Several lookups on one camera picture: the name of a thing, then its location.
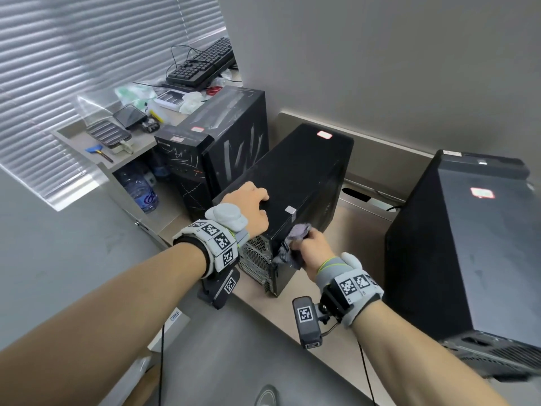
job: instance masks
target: red label sticker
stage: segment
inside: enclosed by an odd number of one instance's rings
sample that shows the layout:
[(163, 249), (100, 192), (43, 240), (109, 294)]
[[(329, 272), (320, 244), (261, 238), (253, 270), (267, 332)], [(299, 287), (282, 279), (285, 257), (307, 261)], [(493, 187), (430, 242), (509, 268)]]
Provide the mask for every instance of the red label sticker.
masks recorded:
[(494, 192), (492, 192), (490, 189), (483, 189), (483, 188), (470, 188), (470, 189), (474, 197), (490, 198), (490, 199), (495, 198)]
[(333, 135), (332, 134), (329, 134), (329, 133), (326, 133), (325, 131), (319, 131), (318, 132), (318, 136), (320, 136), (321, 138), (325, 138), (326, 140), (328, 140), (330, 137), (332, 137)]

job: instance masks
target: hand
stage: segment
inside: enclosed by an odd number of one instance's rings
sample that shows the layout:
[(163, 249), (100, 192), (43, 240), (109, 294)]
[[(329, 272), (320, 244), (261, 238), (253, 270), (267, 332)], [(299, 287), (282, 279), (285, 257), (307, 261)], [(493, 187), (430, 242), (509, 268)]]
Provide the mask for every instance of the hand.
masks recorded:
[(321, 265), (336, 256), (325, 236), (315, 228), (310, 230), (306, 239), (292, 242), (291, 249), (301, 252), (305, 262), (304, 270), (312, 282), (315, 282), (315, 276)]
[(266, 189), (258, 188), (253, 182), (248, 181), (236, 191), (223, 197), (222, 203), (235, 204), (240, 208), (242, 215), (248, 219), (246, 230), (250, 238), (253, 238), (267, 231), (269, 227), (267, 212), (259, 209), (259, 203), (268, 199)]

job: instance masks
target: black computer tower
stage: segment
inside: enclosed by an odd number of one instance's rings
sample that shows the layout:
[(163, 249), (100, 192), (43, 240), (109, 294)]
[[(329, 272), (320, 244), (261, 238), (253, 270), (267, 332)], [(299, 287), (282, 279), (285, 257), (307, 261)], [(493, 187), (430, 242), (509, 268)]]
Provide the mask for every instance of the black computer tower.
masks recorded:
[(226, 86), (177, 127), (155, 134), (190, 218), (268, 152), (265, 92)]
[(482, 376), (541, 374), (541, 208), (521, 160), (438, 151), (385, 237), (384, 301)]
[(239, 250), (240, 268), (267, 292), (278, 296), (295, 273), (272, 263), (293, 225), (308, 222), (324, 231), (331, 222), (352, 149), (352, 138), (302, 124), (214, 200), (246, 181), (267, 189), (270, 199), (261, 209), (269, 228)]

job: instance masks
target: forearm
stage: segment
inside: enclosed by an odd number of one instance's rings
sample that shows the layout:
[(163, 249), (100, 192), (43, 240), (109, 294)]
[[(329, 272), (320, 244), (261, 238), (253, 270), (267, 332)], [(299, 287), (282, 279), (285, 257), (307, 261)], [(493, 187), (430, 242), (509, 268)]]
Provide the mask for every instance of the forearm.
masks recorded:
[(509, 406), (479, 375), (382, 301), (353, 332), (397, 406)]
[(175, 245), (36, 327), (0, 352), (3, 401), (97, 404), (205, 268), (197, 247)]

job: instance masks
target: gray rag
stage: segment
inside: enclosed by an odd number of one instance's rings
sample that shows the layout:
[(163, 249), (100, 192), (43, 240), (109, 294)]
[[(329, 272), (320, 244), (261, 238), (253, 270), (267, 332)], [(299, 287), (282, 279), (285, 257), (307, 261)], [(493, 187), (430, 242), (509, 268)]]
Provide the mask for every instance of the gray rag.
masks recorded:
[(301, 269), (304, 265), (300, 251), (292, 251), (290, 248), (291, 242), (303, 240), (308, 236), (308, 232), (312, 229), (310, 224), (297, 224), (291, 228), (288, 236), (283, 240), (278, 255), (272, 260), (275, 264), (289, 264), (295, 269)]

